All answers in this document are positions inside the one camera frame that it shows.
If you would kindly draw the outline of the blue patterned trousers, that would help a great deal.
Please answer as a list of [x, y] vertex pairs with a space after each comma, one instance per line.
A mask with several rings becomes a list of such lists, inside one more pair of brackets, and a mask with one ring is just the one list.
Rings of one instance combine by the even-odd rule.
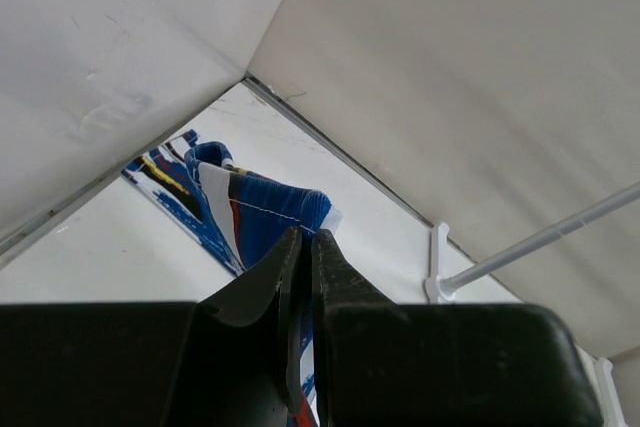
[[341, 219], [329, 197], [242, 169], [223, 143], [194, 131], [123, 174], [232, 276], [191, 305], [168, 423], [320, 425], [325, 349], [312, 252]]

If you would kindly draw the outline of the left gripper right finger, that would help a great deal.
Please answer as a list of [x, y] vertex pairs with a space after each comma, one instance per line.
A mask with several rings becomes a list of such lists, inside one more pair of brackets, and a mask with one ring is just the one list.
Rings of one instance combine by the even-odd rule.
[[345, 259], [311, 246], [314, 361], [324, 426], [596, 426], [573, 338], [522, 303], [397, 304]]

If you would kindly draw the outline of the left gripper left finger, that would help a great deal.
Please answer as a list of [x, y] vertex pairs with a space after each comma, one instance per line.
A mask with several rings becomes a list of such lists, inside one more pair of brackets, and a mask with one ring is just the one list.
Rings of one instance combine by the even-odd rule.
[[5, 426], [283, 426], [302, 406], [301, 233], [200, 302], [1, 309]]

